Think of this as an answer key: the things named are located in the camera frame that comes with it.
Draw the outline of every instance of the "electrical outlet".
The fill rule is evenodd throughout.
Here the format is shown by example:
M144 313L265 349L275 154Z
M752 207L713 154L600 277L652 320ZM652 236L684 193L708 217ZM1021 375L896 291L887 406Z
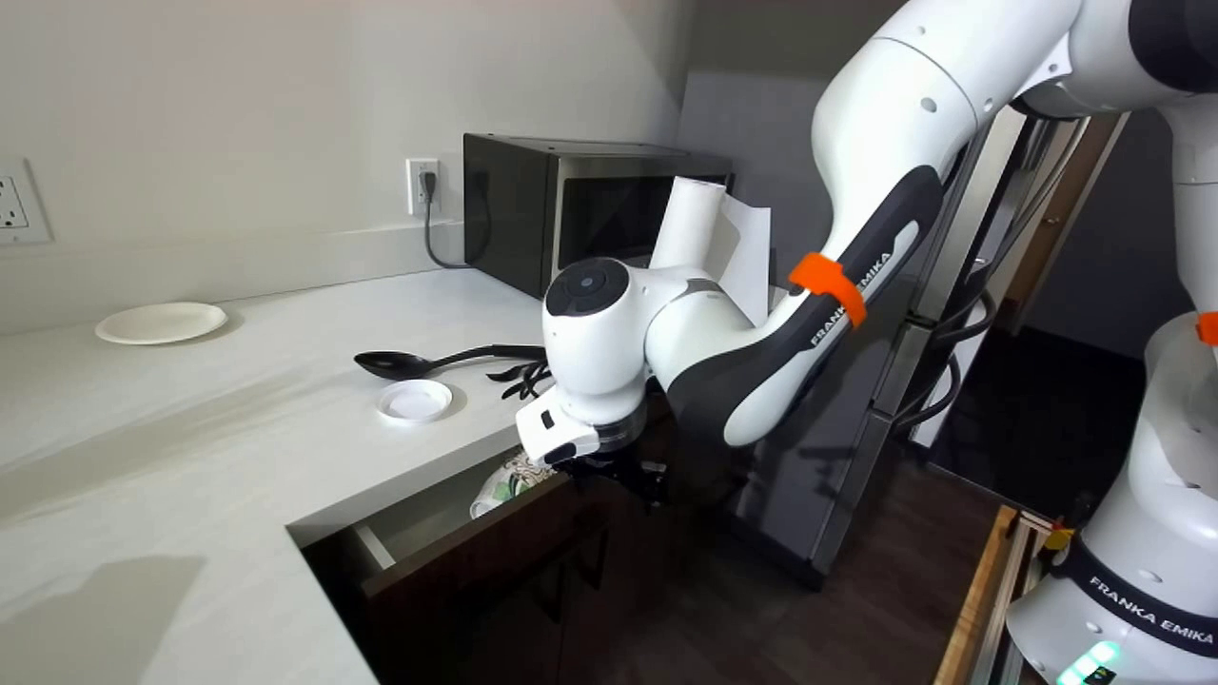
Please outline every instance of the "electrical outlet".
M0 243L51 243L25 160L0 160Z
M422 193L422 177L435 177L435 200L443 193L443 160L438 158L408 158L408 214L422 217L426 193Z

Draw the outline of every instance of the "microwave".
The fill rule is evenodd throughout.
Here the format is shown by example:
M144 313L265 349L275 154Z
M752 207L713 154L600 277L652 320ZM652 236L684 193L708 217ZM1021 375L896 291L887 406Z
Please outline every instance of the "microwave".
M553 137L463 137L463 264L540 296L578 261L646 264L674 177L731 187L718 158Z

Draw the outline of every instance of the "white countertop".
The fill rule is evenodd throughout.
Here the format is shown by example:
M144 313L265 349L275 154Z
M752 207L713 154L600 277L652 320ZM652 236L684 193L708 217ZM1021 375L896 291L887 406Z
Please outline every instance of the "white countertop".
M0 680L372 680L297 542L510 451L519 405L460 365L445 418L392 428L350 357L536 343L536 301L413 274L228 313L153 349L0 338Z

